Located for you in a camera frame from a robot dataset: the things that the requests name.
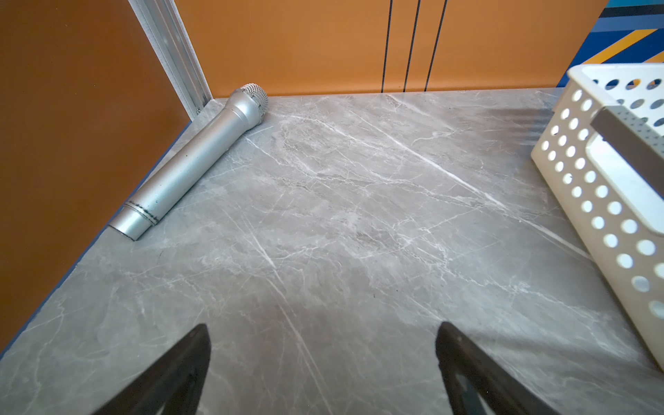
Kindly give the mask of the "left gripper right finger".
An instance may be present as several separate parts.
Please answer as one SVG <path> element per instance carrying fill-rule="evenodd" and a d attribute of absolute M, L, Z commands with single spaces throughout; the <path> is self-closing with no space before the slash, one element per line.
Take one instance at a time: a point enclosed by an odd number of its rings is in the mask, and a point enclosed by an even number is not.
<path fill-rule="evenodd" d="M 435 342 L 444 387 L 455 414 L 555 414 L 450 322 Z"/>

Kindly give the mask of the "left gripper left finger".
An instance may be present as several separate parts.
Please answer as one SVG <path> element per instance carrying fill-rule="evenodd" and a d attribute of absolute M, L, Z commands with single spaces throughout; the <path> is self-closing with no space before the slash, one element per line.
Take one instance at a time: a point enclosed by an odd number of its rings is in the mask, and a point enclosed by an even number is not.
<path fill-rule="evenodd" d="M 210 359 L 209 329 L 201 323 L 95 413 L 195 414 Z"/>

